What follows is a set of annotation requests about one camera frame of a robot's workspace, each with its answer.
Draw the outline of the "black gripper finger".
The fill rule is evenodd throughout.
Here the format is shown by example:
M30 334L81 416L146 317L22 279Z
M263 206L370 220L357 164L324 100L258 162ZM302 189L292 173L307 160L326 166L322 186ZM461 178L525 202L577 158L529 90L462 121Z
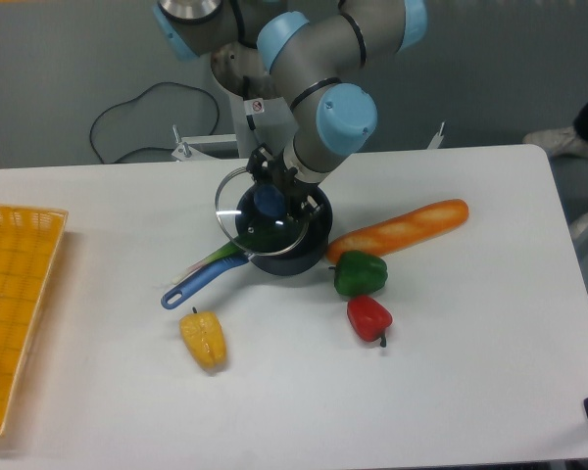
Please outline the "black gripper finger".
M312 194L286 198L286 215L291 220L313 220L322 211L323 202Z
M251 152L246 171L257 184L272 184L272 167L274 156L266 143L260 144Z

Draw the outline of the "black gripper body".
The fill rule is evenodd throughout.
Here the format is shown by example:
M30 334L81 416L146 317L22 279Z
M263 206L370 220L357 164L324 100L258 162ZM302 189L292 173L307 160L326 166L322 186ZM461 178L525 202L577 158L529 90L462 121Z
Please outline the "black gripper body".
M300 204L324 181L326 173L311 169L294 146L286 146L269 162L269 176L287 201Z

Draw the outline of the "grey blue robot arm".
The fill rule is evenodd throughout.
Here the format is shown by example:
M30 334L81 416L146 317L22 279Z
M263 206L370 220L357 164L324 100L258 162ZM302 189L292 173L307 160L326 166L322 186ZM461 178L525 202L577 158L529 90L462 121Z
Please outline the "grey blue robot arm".
M372 98L342 81L420 41L422 1L340 1L312 23L285 1L158 1L153 14L175 53L187 59L238 44L257 50L263 70L287 104L297 131L270 165L270 180L295 211L377 125Z

